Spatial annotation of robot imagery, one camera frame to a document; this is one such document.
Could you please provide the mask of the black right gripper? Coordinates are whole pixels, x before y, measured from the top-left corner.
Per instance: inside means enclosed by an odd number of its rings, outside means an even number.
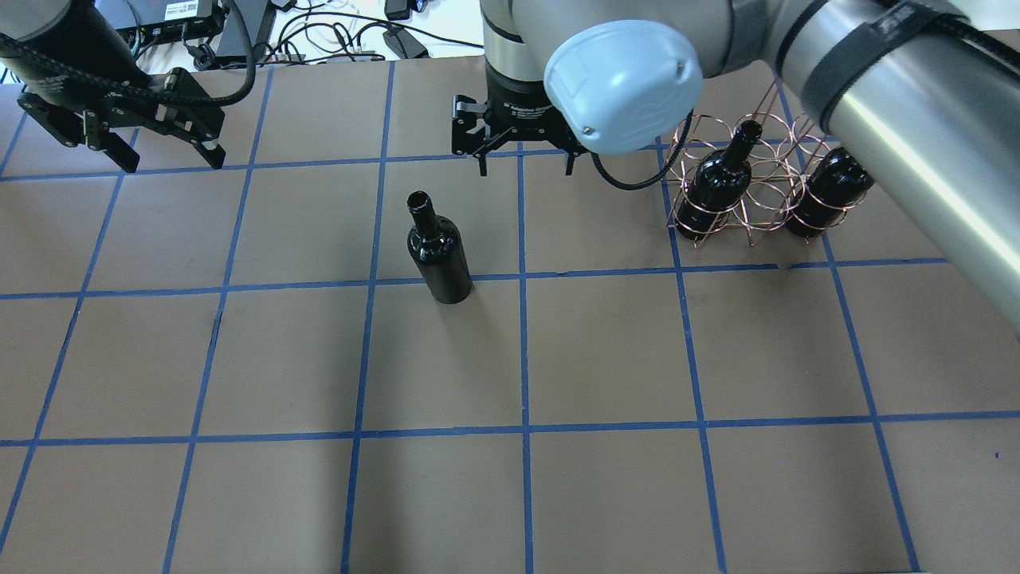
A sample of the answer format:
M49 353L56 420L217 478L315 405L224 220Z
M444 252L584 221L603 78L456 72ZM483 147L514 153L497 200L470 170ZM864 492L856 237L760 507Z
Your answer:
M507 101L478 103L466 95L454 97L451 117L452 153L477 157L481 177L488 175L489 152L506 143L528 141L545 141L565 151L565 177L573 175L576 156L589 151L553 105L521 108Z

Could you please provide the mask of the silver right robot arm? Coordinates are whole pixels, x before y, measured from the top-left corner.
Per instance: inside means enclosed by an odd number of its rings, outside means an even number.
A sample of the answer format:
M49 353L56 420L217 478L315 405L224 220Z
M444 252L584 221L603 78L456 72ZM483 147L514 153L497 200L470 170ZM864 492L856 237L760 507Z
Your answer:
M481 100L452 153L576 157L679 135L711 102L790 95L1018 323L1018 40L961 1L482 1Z

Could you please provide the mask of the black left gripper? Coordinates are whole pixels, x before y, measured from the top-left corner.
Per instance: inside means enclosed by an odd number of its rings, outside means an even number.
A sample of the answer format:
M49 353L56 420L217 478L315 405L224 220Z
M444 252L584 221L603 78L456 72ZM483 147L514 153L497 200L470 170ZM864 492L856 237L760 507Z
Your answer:
M18 104L66 147L84 144L102 151L113 128L144 127L190 143L214 170L225 164L220 132L226 114L221 108L156 103L43 69L21 70L18 76L26 84ZM107 156L128 174L135 174L141 159L120 136L107 137Z

